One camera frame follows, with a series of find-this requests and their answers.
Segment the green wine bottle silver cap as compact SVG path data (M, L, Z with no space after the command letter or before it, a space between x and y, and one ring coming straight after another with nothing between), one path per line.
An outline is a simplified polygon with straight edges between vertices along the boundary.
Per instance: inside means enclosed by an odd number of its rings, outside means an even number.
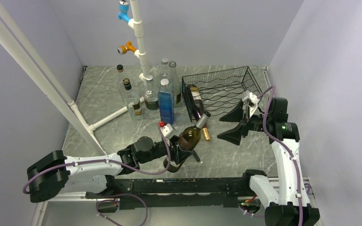
M201 139L201 130L203 126L206 124L208 119L210 118L211 114L208 111L205 111L201 118L197 121L194 126L187 127L178 137L178 144L179 147L185 151L190 151L190 156L192 156L192 151L197 146ZM175 166L171 164L171 156L166 157L164 159L164 166L166 167L168 164L169 167L167 169L168 172L175 173L177 172L182 165Z

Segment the red wine bottle gold cap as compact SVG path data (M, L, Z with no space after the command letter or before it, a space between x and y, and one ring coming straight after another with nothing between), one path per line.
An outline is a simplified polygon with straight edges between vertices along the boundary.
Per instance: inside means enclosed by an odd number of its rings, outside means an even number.
M189 93L190 93L190 97L191 97L191 103L192 103L192 108L193 108L192 114L193 114L195 120L198 121L205 112L203 100L202 100L201 94L200 94L197 86L189 85L189 86L187 86L187 88L189 88ZM207 124L205 124L203 126L202 132L203 132L205 141L210 141L211 137L210 137L210 134L208 131Z

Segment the clear bottle dark label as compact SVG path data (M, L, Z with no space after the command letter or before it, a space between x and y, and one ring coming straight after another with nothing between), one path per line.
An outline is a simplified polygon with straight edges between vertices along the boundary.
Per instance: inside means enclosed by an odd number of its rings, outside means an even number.
M147 75L146 80L146 89L144 94L145 106L150 111L156 111L159 109L158 101L158 91L155 87L155 82L152 75Z

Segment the blue label clear bottle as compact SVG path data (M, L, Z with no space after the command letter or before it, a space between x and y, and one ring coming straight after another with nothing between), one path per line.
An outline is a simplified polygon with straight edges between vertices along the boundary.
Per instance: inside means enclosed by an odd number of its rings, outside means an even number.
M174 124L173 84L168 79L162 79L160 85L158 103L161 121Z

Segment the clear frosted wine bottle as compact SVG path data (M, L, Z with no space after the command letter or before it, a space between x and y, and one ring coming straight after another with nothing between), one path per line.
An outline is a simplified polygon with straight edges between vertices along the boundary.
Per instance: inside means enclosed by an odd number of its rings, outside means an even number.
M174 107L180 107L181 105L181 80L177 76L176 72L176 62L170 61L169 62L169 74L172 78L173 82L173 94L174 94Z

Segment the clear bottle white label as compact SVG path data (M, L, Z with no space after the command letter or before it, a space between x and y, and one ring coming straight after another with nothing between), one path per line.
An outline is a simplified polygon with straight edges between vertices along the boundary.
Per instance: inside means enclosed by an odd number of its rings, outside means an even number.
M129 78L123 72L124 71L123 65L117 65L116 69L117 69L117 82L116 82L117 89L120 93L123 102L126 102L129 99L129 95L132 91L132 85Z

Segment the round clear glass bottle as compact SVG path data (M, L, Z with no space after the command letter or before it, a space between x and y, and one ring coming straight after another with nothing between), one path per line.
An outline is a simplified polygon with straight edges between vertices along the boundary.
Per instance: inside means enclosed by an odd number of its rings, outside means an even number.
M162 58L161 59L161 65L159 66L158 69L158 75L157 75L157 84L160 86L161 85L161 80L162 79L168 79L169 77L169 60L167 58Z

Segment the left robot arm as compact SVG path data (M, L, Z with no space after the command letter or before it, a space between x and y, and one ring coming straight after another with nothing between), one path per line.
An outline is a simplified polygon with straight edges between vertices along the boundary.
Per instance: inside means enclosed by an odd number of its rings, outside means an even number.
M170 162L182 165L193 154L177 143L178 137L155 142L149 137L140 137L117 153L95 157L65 156L63 151L53 151L27 168L28 181L23 193L33 203L44 202L58 194L89 192L112 197L117 190L116 176L142 173L140 165L165 157L164 168L176 172Z

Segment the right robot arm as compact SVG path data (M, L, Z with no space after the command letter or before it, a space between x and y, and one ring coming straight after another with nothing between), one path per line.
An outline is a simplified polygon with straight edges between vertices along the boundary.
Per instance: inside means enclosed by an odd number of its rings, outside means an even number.
M265 113L254 115L258 99L245 98L219 120L238 125L219 134L218 139L240 145L249 131L264 132L275 155L279 190L270 184L264 171L248 169L243 175L241 190L256 195L265 206L264 220L268 226L313 226L320 219L319 209L311 205L299 160L299 131L288 122L288 101L275 97L269 100Z

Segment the small grey hammer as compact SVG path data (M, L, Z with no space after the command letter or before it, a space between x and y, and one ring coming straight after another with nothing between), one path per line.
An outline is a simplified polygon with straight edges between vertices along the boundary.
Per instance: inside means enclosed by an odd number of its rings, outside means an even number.
M194 159L196 160L196 162L201 162L201 159L198 156L198 154L195 152L195 150L193 150L191 153L192 153Z

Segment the orange pipe nozzle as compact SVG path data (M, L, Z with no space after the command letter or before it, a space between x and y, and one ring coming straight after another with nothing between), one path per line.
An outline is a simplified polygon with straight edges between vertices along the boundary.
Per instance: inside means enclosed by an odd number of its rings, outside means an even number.
M133 46L131 41L128 41L125 45L121 45L117 48L117 51L120 55L124 55L127 52L135 53L137 49Z

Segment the blue pipe nozzle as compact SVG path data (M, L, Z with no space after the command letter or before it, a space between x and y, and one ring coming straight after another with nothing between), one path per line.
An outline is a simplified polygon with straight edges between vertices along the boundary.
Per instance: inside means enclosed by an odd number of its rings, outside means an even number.
M119 1L119 13L117 15L117 18L119 20L124 20L125 22L129 22L130 18L128 17L128 11L129 11L129 2L126 0L120 0Z

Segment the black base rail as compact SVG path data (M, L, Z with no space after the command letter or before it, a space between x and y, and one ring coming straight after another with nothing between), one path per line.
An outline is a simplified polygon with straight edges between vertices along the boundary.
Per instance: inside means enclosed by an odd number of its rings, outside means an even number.
M240 178L167 178L111 179L100 193L86 192L87 199L111 198L133 194L148 207L222 206L236 208L239 201L253 197L248 179Z

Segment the white pvc pipe frame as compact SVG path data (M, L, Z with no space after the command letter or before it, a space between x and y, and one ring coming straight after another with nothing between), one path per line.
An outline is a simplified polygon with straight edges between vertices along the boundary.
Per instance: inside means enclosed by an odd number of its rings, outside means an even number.
M144 44L143 22L140 17L139 4L136 0L129 2L127 23L134 31L137 39L137 50L134 55L139 59L142 72L140 80L144 81L148 75L148 60ZM25 34L15 23L14 19L0 2L0 45L9 53L17 64L26 72L30 79L38 86L51 103L60 111L67 121L83 137L87 144L99 152L104 152L94 131L114 118L125 113L126 107L112 113L102 120L89 125L75 101L65 91L48 65L38 54Z

